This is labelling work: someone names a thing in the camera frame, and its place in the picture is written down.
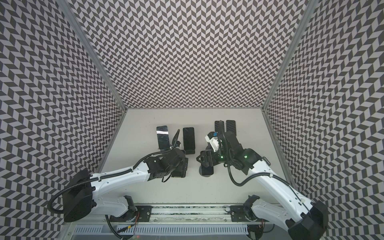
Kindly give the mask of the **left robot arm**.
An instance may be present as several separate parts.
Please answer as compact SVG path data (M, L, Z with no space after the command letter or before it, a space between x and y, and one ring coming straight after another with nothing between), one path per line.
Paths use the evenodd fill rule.
M175 148L117 171L93 175L80 171L70 181L71 190L63 194L64 221L71 223L88 215L108 215L113 222L131 221L137 207L131 196L119 195L117 190L166 176L184 178L187 169L185 152Z

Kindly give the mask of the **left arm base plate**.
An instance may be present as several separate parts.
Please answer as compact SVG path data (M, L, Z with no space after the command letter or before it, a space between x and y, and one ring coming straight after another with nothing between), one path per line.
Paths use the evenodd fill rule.
M109 221L114 222L149 222L153 207L150 205L136 206L136 211L128 210L120 217L110 216Z

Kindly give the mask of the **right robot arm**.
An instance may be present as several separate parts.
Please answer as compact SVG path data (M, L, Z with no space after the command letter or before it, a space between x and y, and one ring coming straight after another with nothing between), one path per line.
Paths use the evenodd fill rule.
M197 157L202 168L224 164L231 182L243 187L256 180L280 204L279 207L252 195L243 204L249 221L266 220L288 232L293 240L321 240L326 233L328 207L295 190L271 168L270 161L253 149L244 149L232 132L210 132L208 147Z

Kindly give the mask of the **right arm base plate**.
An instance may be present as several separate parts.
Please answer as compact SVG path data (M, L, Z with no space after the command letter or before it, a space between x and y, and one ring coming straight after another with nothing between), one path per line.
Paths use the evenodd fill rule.
M232 205L230 206L230 216L234 223L240 222L255 222L257 218L254 215L246 214L244 206Z

